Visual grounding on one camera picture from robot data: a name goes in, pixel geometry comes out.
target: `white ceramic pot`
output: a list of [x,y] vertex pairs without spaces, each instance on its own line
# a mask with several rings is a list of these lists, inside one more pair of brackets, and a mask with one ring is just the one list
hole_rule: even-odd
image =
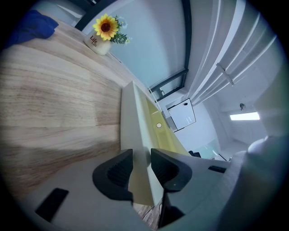
[[112,47],[111,41],[104,41],[94,30],[84,38],[84,43],[98,55],[106,55]]

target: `sunflower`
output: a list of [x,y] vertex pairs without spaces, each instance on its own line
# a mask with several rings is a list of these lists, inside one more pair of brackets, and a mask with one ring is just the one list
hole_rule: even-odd
[[101,19],[97,19],[96,24],[92,26],[97,32],[96,35],[100,35],[104,41],[113,38],[118,31],[118,24],[116,19],[112,16],[107,16],[107,14],[101,16]]

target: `blue cloth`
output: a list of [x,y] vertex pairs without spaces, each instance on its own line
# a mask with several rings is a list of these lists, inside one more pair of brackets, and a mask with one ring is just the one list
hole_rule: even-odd
[[34,38],[49,38],[58,23],[36,10],[28,11],[13,30],[5,48]]

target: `wooden table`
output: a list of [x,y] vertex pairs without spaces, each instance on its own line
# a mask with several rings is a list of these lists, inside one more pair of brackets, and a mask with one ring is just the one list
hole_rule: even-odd
[[113,55],[58,21],[48,39],[4,50],[0,60],[1,171],[21,199],[62,167],[120,150],[121,89],[148,90]]

